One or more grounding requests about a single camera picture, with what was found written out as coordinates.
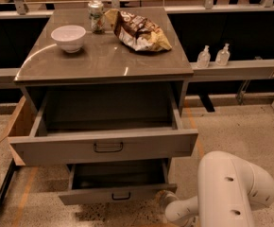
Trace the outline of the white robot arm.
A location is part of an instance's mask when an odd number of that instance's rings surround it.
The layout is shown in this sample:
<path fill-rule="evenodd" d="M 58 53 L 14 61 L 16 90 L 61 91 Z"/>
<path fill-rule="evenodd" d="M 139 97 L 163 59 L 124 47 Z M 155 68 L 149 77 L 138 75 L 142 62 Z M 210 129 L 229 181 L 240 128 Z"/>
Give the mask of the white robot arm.
<path fill-rule="evenodd" d="M 207 153 L 197 170 L 197 195 L 157 194 L 166 220 L 179 227 L 255 227 L 254 210 L 274 202 L 274 179 L 263 168 L 223 151 Z"/>

